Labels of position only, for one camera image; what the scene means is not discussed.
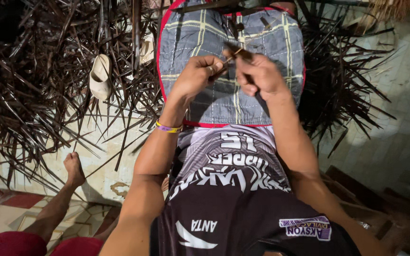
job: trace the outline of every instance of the white slipper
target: white slipper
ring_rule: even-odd
[[[105,54],[99,54],[90,72],[90,90],[94,97],[103,101],[108,99],[112,92],[108,74],[111,74],[110,59]]]

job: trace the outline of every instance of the shorts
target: shorts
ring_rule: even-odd
[[[62,241],[51,256],[97,256],[104,241],[93,237],[75,237]],[[38,235],[8,231],[0,233],[0,256],[44,256],[47,243]]]

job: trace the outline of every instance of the jersey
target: jersey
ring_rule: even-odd
[[[299,201],[271,127],[195,128],[151,235],[151,255],[360,255],[346,231]]]

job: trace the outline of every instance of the gray plaid fabric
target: gray plaid fabric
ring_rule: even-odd
[[[204,2],[191,0],[179,7]],[[261,17],[271,25],[271,30],[264,30]],[[223,42],[229,41],[274,61],[298,106],[303,89],[304,64],[303,38],[297,22],[288,13],[277,10],[237,16],[236,23],[242,22],[245,28],[239,32],[239,42],[236,42],[225,26],[226,19],[213,10],[185,14],[172,12],[162,30],[158,62],[165,94],[168,95],[190,57],[213,54],[225,60],[222,56]],[[197,95],[186,120],[208,124],[271,124],[259,101],[242,92],[236,82],[235,69],[229,70]]]

